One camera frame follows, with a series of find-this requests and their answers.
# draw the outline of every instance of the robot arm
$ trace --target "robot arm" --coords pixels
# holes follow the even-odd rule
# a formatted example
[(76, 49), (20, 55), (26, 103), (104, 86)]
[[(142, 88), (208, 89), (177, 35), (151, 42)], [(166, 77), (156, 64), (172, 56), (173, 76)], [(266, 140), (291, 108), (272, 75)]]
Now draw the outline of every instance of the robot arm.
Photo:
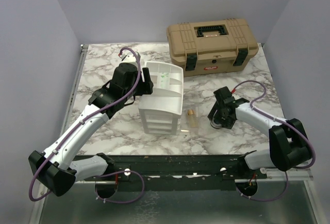
[(89, 159), (73, 161), (74, 157), (86, 141), (113, 115), (125, 106), (125, 102), (137, 95), (151, 94), (153, 83), (148, 68), (143, 68), (143, 77), (140, 75), (138, 84), (131, 95), (123, 101), (92, 115), (105, 106), (126, 96), (138, 78), (137, 64), (134, 56), (126, 55), (124, 62), (115, 69), (113, 77), (100, 89), (93, 92), (88, 105), (68, 130), (42, 153), (33, 151), (29, 156), (29, 163), (33, 174), (48, 159), (40, 170), (37, 179), (50, 189), (56, 196), (66, 193), (74, 182), (92, 176), (102, 175), (111, 166), (111, 162), (99, 154)]
[(248, 100), (236, 100), (227, 87), (215, 91), (214, 95), (217, 101), (208, 115), (212, 127), (231, 129), (235, 121), (240, 120), (260, 130), (269, 138), (269, 149), (253, 151), (241, 158), (243, 171), (261, 167), (287, 171), (311, 159), (311, 150), (304, 139), (283, 125), (283, 122), (288, 123), (307, 137), (299, 120), (286, 120), (271, 114), (267, 114), (269, 118), (265, 117), (256, 111), (258, 108), (252, 109)]

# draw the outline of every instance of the gray floor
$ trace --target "gray floor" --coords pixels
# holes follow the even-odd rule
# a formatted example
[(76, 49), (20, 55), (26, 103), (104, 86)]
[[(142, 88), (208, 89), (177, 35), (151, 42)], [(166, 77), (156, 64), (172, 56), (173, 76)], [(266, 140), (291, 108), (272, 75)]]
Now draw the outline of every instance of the gray floor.
[[(256, 197), (269, 198), (283, 190), (283, 182), (259, 183)], [(118, 193), (128, 200), (137, 193)], [(40, 223), (316, 223), (303, 181), (290, 182), (286, 195), (274, 202), (254, 202), (236, 191), (146, 192), (132, 204), (95, 200), (93, 184), (75, 184), (62, 197), (50, 195)]]

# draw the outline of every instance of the logo on toolbox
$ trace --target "logo on toolbox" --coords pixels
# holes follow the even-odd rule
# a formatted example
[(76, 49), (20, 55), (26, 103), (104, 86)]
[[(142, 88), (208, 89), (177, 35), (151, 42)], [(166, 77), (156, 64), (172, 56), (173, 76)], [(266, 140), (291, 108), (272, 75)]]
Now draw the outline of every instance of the logo on toolbox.
[(204, 70), (214, 70), (217, 69), (218, 66), (213, 66), (213, 67), (205, 67)]

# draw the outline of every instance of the table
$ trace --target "table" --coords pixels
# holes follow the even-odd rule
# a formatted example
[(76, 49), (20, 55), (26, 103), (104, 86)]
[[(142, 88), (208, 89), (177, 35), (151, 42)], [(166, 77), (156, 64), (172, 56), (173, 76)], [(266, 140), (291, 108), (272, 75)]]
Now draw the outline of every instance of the table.
[[(129, 46), (141, 55), (141, 64), (147, 60), (171, 62), (169, 45), (150, 44), (93, 44), (89, 45), (77, 95), (73, 105), (71, 123), (78, 117), (92, 92), (112, 78), (114, 69), (121, 62), (120, 48)], [(209, 74), (186, 77), (184, 82), (184, 108), (198, 107), (197, 132), (181, 132), (177, 136), (145, 134), (138, 111), (138, 98), (134, 105), (120, 110), (101, 127), (82, 147), (79, 154), (245, 154), (269, 147), (267, 137), (246, 123), (237, 121), (231, 130), (215, 130), (207, 115), (215, 98), (213, 92), (227, 86), (232, 89), (239, 82), (254, 79), (267, 87), (267, 96), (256, 106), (279, 117), (283, 116), (272, 77), (262, 47), (241, 72)], [(251, 100), (262, 93), (262, 88), (248, 83), (237, 89), (234, 96)]]

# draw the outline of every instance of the toolbox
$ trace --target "toolbox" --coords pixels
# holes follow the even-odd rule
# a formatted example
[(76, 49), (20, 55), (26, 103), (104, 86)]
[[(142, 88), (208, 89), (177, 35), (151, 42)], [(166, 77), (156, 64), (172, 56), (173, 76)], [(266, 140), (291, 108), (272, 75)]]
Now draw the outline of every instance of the toolbox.
[(242, 71), (259, 49), (245, 19), (174, 24), (167, 38), (184, 77)]

